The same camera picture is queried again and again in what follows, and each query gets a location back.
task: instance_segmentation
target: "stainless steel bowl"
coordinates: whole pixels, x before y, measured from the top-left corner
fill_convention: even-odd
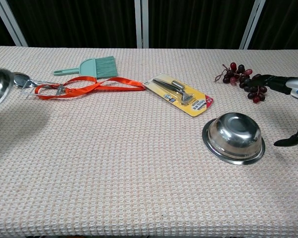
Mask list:
[[[227,113],[209,121],[202,138],[214,155],[235,165],[253,164],[265,152],[258,124],[241,113]]]

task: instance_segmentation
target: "waffle-textured tablecloth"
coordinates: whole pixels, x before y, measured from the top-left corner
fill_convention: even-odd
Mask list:
[[[65,82],[75,75],[53,71],[104,56],[122,77],[165,73],[215,102],[192,118],[148,90],[43,101],[14,87],[0,105],[0,237],[298,237],[298,146],[273,146],[296,133],[298,100],[268,89],[256,105],[214,83],[232,61],[253,75],[298,76],[298,50],[0,47],[0,68]],[[203,144],[204,125],[227,112],[259,124],[259,162],[231,165]]]

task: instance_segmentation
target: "yellow packaging card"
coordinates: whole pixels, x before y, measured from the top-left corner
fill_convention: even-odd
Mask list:
[[[160,74],[143,85],[193,117],[203,113],[213,103],[209,96],[166,74]]]

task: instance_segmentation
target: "teal brush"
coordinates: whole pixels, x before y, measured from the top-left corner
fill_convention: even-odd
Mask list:
[[[81,76],[92,76],[95,78],[110,78],[118,76],[116,62],[113,56],[98,59],[87,59],[83,61],[78,68],[68,68],[54,71],[54,76],[77,73]]]

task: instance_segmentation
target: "orange strap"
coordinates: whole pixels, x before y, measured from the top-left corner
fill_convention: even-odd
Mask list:
[[[142,85],[142,83],[137,82],[137,81],[133,81],[127,78],[121,78],[121,77],[113,77],[110,79],[107,79],[105,81],[102,82],[97,82],[97,79],[94,77],[90,77],[90,76],[80,76],[80,77],[76,77],[73,78],[69,81],[67,81],[66,83],[63,84],[63,86],[66,86],[68,84],[71,84],[73,82],[77,82],[77,81],[90,81],[93,82],[94,84],[88,85],[86,87],[83,88],[67,88],[65,87],[65,94],[63,95],[54,95],[54,96],[43,96],[43,95],[38,95],[39,98],[43,99],[43,100],[48,100],[51,98],[73,98],[73,97],[78,97],[81,96],[83,94],[86,93],[91,93],[91,92],[96,92],[97,90],[102,90],[102,91],[143,91],[145,90],[145,87]],[[135,88],[130,88],[130,87],[113,87],[113,86],[101,86],[104,82],[106,81],[116,81],[116,82],[120,82],[123,84],[127,84],[127,85],[131,85],[131,86],[135,86]],[[60,84],[43,84],[43,85],[39,85],[35,88],[34,92],[36,94],[39,93],[40,89],[45,87],[45,86],[50,86],[51,88],[58,88]]]

